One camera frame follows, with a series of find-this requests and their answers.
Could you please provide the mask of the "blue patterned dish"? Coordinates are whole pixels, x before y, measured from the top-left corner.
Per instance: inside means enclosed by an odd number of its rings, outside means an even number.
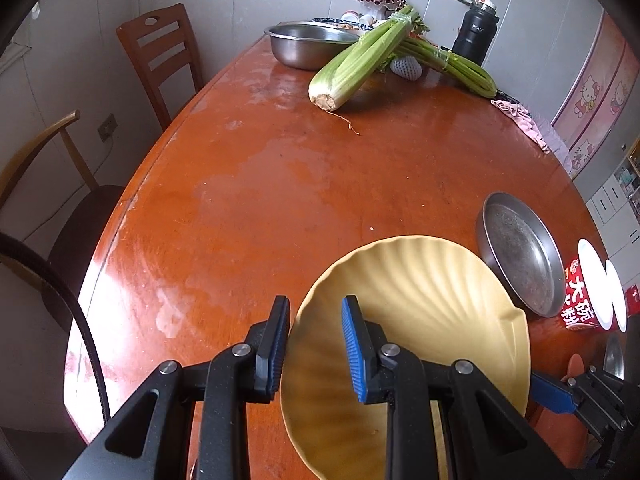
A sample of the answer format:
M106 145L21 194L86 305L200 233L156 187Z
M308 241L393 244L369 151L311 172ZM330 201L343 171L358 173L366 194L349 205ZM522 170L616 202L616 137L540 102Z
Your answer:
M345 30L359 30L360 32L368 32L373 29L372 25L362 24L359 22L343 20L342 18L313 18L315 23L325 24Z

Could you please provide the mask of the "large celery bunch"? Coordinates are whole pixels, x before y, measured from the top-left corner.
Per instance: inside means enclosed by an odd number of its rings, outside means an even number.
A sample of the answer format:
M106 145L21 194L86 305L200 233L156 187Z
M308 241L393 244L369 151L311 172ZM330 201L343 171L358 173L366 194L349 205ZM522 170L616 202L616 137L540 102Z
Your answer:
M309 101L326 112L338 110L421 23L419 12L408 4L393 13L312 77Z

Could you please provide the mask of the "red instant noodle cup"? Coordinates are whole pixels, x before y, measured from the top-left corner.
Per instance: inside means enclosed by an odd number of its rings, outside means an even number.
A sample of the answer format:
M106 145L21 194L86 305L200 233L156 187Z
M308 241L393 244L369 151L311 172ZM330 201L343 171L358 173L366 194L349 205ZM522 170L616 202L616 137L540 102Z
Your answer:
M608 274L596 248L581 238L577 255L564 271L565 299L560 319L567 330L609 330L614 310Z

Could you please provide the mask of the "pink child garment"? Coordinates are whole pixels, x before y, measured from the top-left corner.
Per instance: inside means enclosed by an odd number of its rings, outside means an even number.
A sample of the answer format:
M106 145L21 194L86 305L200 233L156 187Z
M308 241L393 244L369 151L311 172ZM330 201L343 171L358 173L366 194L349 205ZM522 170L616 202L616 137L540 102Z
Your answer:
M570 159L570 151L568 150L565 142L561 139L559 133L551 125L548 119L542 117L539 114L532 114L533 121L535 122L538 130L541 133L544 142L552 151L552 154L559 161L565 172L573 177L572 160Z

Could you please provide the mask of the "red wooden chair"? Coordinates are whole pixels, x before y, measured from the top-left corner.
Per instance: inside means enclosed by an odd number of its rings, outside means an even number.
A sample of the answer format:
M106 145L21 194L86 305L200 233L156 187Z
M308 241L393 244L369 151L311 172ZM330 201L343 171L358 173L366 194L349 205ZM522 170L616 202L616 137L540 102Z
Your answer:
M160 88L179 70L190 70L195 92L205 84L200 52L183 3L152 10L126 21L116 29L155 116L163 130L172 117Z

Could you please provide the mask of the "pink patterned cloth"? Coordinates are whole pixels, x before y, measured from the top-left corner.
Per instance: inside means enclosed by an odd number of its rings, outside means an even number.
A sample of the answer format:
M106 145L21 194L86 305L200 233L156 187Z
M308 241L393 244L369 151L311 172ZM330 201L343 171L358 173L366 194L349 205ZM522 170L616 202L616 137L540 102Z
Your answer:
M506 100L491 100L490 104L498 108L502 114L509 117L515 125L524 133L529 140L538 145L544 153L550 153L548 143L544 140L534 118L530 116L529 111L518 103L512 103Z

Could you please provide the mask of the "steel pan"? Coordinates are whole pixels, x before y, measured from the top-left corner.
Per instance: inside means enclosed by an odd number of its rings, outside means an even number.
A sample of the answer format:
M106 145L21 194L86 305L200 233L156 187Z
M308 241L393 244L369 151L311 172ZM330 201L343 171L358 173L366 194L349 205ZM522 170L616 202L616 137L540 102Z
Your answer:
M564 304L563 261L548 228L517 197L495 192L476 218L480 256L513 303L542 318L558 315Z

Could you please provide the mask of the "orange pig-face plate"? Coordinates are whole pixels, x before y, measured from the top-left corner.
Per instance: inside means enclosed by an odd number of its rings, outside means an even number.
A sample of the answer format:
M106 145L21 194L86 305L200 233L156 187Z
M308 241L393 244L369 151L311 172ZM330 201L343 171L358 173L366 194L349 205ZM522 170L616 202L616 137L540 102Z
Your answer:
M568 360L566 372L561 378L561 382L568 382L570 378L578 377L585 373L585 364L579 353L574 353Z

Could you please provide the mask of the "yellow scalloped plate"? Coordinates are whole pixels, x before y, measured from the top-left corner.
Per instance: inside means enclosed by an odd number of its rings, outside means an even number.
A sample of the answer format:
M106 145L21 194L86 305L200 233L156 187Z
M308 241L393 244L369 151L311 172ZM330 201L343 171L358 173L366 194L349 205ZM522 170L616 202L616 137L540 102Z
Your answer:
M381 479L386 407L358 401L342 329L356 296L387 339L425 361L477 365L519 412L530 378L526 316L469 249L443 238L377 240L331 264L311 286L288 337L280 391L288 437L320 479Z

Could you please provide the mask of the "steel bowl far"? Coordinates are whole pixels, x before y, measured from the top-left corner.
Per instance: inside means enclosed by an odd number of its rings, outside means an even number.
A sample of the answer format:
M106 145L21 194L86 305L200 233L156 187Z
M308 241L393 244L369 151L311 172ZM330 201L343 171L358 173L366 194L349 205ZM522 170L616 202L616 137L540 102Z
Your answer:
M311 21L281 22L264 33L276 60L296 70L321 70L359 39L347 30Z

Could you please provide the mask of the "white drawer cabinet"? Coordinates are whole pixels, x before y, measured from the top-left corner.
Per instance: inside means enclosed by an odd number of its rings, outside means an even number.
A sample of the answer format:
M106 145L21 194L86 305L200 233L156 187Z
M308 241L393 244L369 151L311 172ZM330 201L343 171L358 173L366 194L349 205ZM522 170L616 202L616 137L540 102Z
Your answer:
M639 287L639 140L586 206L623 290Z

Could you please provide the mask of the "hello kitty pink door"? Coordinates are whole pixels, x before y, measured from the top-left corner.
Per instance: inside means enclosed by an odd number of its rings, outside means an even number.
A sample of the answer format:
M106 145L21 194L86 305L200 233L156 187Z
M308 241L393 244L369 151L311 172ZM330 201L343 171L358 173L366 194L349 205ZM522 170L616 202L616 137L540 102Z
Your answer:
M576 177L622 114L639 76L639 61L608 14L572 92L552 126L567 148L563 167Z

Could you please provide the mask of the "foam-netted fruit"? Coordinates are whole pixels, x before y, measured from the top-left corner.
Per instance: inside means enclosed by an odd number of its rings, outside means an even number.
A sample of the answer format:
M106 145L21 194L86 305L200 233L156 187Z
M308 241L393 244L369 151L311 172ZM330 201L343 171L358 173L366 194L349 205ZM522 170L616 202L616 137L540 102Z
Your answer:
M408 81L417 81L423 73L422 66L413 56L402 56L390 61L393 74Z

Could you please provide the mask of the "black thermos bottle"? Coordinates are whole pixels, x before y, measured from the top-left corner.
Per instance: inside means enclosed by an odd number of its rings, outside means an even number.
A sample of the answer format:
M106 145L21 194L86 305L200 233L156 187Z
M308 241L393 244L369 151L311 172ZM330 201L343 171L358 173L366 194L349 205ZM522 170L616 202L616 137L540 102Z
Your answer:
M469 6L451 51L482 65L497 32L497 6L491 0L457 0Z

